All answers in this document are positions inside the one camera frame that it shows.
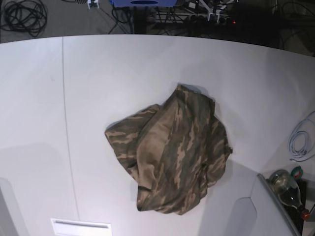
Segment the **camouflage t-shirt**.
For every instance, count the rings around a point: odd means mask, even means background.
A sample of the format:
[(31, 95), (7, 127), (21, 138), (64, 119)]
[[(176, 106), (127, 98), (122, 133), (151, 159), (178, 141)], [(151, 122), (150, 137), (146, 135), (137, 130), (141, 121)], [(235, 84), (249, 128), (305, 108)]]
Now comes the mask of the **camouflage t-shirt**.
[(114, 154), (137, 182), (137, 209), (183, 215), (225, 173), (232, 154), (211, 98), (178, 85), (152, 105), (105, 130)]

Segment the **blue box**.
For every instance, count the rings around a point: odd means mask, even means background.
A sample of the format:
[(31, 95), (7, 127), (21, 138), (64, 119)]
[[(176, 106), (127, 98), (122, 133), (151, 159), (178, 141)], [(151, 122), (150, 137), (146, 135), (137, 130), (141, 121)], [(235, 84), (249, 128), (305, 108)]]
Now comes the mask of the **blue box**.
[(115, 7), (133, 7), (133, 6), (162, 6), (173, 7), (177, 0), (110, 0)]

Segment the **clear plastic bottle red cap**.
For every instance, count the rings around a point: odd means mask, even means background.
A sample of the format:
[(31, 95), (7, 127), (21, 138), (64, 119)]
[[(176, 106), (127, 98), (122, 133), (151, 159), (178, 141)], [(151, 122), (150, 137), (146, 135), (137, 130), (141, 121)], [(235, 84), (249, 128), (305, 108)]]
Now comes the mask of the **clear plastic bottle red cap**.
[(301, 202), (300, 188), (287, 170), (277, 170), (269, 177), (269, 182), (280, 202), (297, 210), (304, 221), (310, 217), (310, 212)]

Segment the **white label plate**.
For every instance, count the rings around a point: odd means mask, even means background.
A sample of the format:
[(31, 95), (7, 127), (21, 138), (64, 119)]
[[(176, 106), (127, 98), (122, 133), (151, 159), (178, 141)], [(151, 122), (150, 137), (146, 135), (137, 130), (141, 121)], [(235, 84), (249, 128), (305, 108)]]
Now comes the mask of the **white label plate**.
[(112, 227), (108, 223), (94, 223), (51, 219), (56, 236), (112, 236)]

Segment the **green tape roll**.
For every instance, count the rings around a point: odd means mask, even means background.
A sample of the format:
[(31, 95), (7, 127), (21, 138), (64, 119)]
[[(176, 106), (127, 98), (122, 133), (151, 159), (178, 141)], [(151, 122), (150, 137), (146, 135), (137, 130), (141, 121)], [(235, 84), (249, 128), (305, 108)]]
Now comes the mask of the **green tape roll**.
[(301, 166), (296, 166), (292, 169), (290, 175), (294, 178), (294, 179), (301, 179), (301, 177), (303, 176), (303, 170), (301, 168)]

